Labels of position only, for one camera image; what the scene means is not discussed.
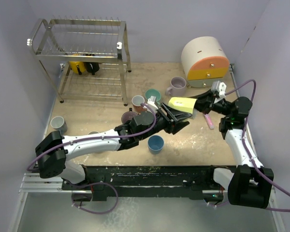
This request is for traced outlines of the lime green mug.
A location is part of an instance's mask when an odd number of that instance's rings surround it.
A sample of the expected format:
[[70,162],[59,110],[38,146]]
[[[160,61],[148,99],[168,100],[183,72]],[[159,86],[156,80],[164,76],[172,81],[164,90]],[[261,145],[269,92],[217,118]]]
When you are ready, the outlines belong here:
[[195,119],[197,110],[194,108],[197,99],[186,97],[171,97],[168,101],[168,106],[181,112],[192,114],[192,119]]

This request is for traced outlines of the black mug white interior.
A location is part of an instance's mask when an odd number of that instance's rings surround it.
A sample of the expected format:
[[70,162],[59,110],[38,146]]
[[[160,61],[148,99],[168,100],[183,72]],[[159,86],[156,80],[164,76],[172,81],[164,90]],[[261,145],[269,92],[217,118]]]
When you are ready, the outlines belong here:
[[95,75],[95,73],[98,72],[100,69],[97,62],[84,62],[84,66],[86,68],[86,71],[92,75]]

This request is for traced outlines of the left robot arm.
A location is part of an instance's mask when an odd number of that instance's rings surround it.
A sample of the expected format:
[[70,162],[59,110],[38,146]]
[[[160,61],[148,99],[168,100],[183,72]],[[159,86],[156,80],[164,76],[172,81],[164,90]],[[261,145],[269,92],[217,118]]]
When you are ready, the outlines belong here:
[[53,131],[35,148],[40,178],[59,176],[78,189],[86,189],[90,178],[82,165],[73,163],[74,158],[131,149],[161,130],[175,135],[189,124],[188,119],[191,117],[191,113],[162,104],[156,112],[144,111],[114,129],[93,136],[67,136]]

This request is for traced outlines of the yellow mug black handle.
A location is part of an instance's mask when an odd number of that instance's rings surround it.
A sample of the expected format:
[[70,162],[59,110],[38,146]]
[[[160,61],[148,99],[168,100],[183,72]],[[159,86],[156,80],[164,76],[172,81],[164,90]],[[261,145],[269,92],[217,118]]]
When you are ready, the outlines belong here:
[[87,71],[84,62],[82,61],[69,61],[69,65],[75,74],[82,75]]

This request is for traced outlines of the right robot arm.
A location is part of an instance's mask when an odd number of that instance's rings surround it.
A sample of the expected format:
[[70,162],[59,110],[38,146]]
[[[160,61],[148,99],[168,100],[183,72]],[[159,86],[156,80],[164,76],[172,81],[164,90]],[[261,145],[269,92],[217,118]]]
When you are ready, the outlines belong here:
[[232,205],[265,209],[268,206],[274,173],[258,160],[251,146],[246,143],[247,117],[252,101],[239,97],[230,102],[218,96],[217,91],[207,91],[192,97],[193,108],[202,113],[214,111],[222,114],[219,131],[228,144],[236,161],[234,172],[215,168],[205,177],[210,189],[222,186],[227,190]]

